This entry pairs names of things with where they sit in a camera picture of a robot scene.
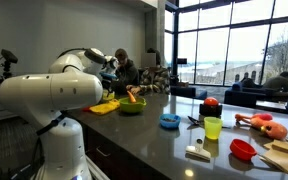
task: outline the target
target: knife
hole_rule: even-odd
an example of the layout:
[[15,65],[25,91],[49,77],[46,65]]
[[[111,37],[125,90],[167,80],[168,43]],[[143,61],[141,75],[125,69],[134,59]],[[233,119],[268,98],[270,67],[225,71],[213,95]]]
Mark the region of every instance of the knife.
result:
[[[188,119],[189,119],[190,121],[193,122],[193,124],[194,124],[195,126],[204,125],[204,121],[200,121],[200,120],[194,119],[194,118],[192,118],[191,116],[187,116],[187,117],[188,117]],[[222,128],[231,129],[231,127],[229,127],[229,126],[222,126]]]

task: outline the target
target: person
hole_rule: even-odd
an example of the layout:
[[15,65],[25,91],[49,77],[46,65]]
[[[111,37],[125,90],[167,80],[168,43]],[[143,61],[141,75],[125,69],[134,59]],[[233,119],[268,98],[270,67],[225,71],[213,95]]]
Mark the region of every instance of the person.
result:
[[139,72],[135,67],[134,62],[128,58],[128,55],[124,49],[117,49],[115,57],[118,60],[118,66],[116,69],[116,76],[118,81],[112,84],[112,89],[117,94],[126,94],[126,85],[139,85]]
[[140,85],[127,85],[126,89],[132,94],[145,94],[150,91],[157,93],[170,93],[170,73],[167,68],[161,66],[161,55],[156,49],[149,48],[147,53],[156,54],[156,67],[145,69],[140,78]]
[[288,100],[288,71],[282,72],[280,75],[269,78],[263,88],[274,90],[272,96],[274,101]]

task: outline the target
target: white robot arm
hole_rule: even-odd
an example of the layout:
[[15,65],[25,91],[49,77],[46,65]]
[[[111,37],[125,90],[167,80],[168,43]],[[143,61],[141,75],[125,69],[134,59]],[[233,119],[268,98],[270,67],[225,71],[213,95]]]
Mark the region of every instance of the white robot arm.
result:
[[0,103],[42,132],[38,135],[45,162],[35,179],[92,179],[86,163],[82,127],[60,112],[94,105],[101,100],[100,80],[87,74],[98,74],[103,65],[100,62],[105,62],[99,52],[86,50],[83,60],[66,54],[51,65],[49,74],[12,77],[1,84]]

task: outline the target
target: plastic toy food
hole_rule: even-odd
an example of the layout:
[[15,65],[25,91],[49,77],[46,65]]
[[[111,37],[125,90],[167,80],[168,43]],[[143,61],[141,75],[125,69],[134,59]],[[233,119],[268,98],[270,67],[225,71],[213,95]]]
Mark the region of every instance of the plastic toy food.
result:
[[127,91],[131,103],[136,103],[136,99],[130,91]]
[[217,106],[218,101],[217,101],[217,99],[215,99],[213,97],[208,97],[204,100],[204,104],[209,105],[209,106]]
[[282,140],[287,136],[287,129],[277,122],[272,121],[273,117],[270,114],[255,114],[252,117],[236,114],[235,119],[237,122],[243,121],[251,124],[262,132],[266,133],[270,138]]

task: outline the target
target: sky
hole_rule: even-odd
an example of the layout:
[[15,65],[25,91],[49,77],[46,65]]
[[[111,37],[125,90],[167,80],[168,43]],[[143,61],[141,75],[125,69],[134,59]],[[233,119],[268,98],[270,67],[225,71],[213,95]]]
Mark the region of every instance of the sky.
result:
[[[197,0],[180,0],[180,7],[196,4]],[[273,0],[252,0],[234,4],[232,23],[268,19],[272,13]],[[231,5],[220,8],[201,10],[199,28],[229,24]],[[288,16],[288,0],[276,0],[273,18]],[[179,31],[196,29],[198,12],[183,13],[179,16]],[[172,14],[165,14],[165,28],[172,30]],[[263,49],[267,41],[269,26],[256,26],[232,29],[228,49],[228,61],[262,61]],[[197,58],[200,61],[223,61],[226,58],[228,28],[200,31],[198,34]],[[288,23],[273,24],[269,46],[278,42],[288,32]],[[165,33],[165,58],[171,59],[172,36]],[[179,34],[178,56],[195,61],[196,32]]]

